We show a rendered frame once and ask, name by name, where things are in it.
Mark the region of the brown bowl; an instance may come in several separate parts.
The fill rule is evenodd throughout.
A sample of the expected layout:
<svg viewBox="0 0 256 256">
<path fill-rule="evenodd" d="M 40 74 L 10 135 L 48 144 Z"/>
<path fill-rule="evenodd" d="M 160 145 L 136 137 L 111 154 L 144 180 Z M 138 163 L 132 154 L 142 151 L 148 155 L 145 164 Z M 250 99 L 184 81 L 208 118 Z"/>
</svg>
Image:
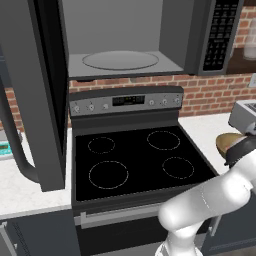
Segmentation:
<svg viewBox="0 0 256 256">
<path fill-rule="evenodd" d="M 244 139 L 245 136 L 243 134 L 238 133 L 223 133 L 220 134 L 216 138 L 216 148 L 219 152 L 219 154 L 226 158 L 226 152 L 227 150 L 236 142 L 241 141 Z"/>
</svg>

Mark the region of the dark grey microwave door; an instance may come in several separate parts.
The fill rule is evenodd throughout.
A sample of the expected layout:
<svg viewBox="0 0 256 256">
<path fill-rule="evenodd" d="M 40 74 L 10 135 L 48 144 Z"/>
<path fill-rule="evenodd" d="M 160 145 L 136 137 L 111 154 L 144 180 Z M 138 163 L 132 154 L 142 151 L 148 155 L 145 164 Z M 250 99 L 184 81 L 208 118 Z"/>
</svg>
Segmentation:
<svg viewBox="0 0 256 256">
<path fill-rule="evenodd" d="M 68 47 L 61 0 L 0 0 L 0 48 L 44 192 L 65 187 Z"/>
</svg>

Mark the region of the dark grey microwave oven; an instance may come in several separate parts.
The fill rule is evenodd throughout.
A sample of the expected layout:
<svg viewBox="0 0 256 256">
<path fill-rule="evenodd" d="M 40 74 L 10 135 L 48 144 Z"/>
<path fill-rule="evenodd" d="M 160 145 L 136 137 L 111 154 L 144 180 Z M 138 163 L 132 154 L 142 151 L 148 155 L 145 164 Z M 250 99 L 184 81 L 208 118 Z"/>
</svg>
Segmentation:
<svg viewBox="0 0 256 256">
<path fill-rule="evenodd" d="M 61 0 L 69 77 L 93 80 L 149 75 L 224 74 L 244 0 Z M 82 59 L 106 51 L 159 58 L 151 67 L 111 71 Z"/>
</svg>

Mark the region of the black oven door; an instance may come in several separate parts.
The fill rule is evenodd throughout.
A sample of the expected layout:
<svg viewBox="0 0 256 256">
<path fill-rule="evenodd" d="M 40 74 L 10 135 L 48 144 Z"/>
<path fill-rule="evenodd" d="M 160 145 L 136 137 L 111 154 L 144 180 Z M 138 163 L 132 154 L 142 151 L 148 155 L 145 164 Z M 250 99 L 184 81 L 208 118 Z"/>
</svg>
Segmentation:
<svg viewBox="0 0 256 256">
<path fill-rule="evenodd" d="M 167 237 L 157 216 L 82 229 L 80 214 L 74 222 L 81 256 L 154 256 Z"/>
</svg>

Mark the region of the dark grey cupboard door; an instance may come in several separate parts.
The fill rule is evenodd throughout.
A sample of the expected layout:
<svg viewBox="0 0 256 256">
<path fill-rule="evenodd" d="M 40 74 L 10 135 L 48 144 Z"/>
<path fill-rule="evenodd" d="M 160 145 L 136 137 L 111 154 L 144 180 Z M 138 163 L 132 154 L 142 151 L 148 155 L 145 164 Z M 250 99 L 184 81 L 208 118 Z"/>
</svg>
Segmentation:
<svg viewBox="0 0 256 256">
<path fill-rule="evenodd" d="M 256 246 L 256 195 L 237 211 L 211 219 L 201 252 L 211 256 Z"/>
<path fill-rule="evenodd" d="M 0 256 L 81 256 L 72 211 L 0 220 Z"/>
</svg>

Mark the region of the black and steel stove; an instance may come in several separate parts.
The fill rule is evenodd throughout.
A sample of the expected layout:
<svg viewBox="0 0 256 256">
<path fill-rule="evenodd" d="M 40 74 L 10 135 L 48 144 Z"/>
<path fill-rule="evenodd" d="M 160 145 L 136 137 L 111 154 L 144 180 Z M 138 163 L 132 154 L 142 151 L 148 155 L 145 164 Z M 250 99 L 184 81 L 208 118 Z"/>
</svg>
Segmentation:
<svg viewBox="0 0 256 256">
<path fill-rule="evenodd" d="M 161 204 L 216 176 L 178 122 L 183 94 L 180 86 L 71 94 L 74 217 Z M 103 110 L 105 103 L 108 110 Z M 90 104 L 94 111 L 87 109 Z"/>
</svg>

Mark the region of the grey glass turntable plate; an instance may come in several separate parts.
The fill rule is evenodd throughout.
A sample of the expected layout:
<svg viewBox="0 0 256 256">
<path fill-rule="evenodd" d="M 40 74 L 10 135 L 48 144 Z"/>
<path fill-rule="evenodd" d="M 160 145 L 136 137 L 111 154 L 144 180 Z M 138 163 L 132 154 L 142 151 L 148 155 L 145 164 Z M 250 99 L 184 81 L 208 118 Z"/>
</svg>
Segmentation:
<svg viewBox="0 0 256 256">
<path fill-rule="evenodd" d="M 123 71 L 148 68 L 156 65 L 159 58 L 137 51 L 106 51 L 85 56 L 82 62 L 100 70 Z"/>
</svg>

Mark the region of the grey toaster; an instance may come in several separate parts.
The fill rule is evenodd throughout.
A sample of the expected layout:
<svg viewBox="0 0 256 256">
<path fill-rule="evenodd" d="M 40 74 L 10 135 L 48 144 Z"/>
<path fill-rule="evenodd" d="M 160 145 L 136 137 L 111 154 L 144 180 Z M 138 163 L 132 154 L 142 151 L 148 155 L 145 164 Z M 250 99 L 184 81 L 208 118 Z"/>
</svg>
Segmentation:
<svg viewBox="0 0 256 256">
<path fill-rule="evenodd" d="M 256 135 L 256 99 L 236 101 L 228 123 L 242 134 Z"/>
</svg>

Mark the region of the dark wooden shelf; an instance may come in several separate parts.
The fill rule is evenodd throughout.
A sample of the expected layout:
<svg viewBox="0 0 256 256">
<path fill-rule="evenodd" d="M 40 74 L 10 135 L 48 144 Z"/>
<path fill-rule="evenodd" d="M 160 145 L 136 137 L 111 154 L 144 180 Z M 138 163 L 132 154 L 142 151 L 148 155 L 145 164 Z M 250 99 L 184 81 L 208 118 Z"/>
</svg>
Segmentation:
<svg viewBox="0 0 256 256">
<path fill-rule="evenodd" d="M 233 56 L 229 60 L 227 74 L 256 73 L 256 60 L 246 60 L 243 55 L 243 48 L 235 48 Z"/>
</svg>

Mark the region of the white jar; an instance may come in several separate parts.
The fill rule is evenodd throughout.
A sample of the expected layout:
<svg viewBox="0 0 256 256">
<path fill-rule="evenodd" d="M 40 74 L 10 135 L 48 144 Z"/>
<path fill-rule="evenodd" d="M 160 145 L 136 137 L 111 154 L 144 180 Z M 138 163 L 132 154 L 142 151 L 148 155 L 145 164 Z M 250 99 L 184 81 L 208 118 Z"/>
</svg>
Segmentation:
<svg viewBox="0 0 256 256">
<path fill-rule="evenodd" d="M 250 61 L 256 60 L 256 35 L 249 34 L 247 36 L 243 49 L 243 57 Z"/>
</svg>

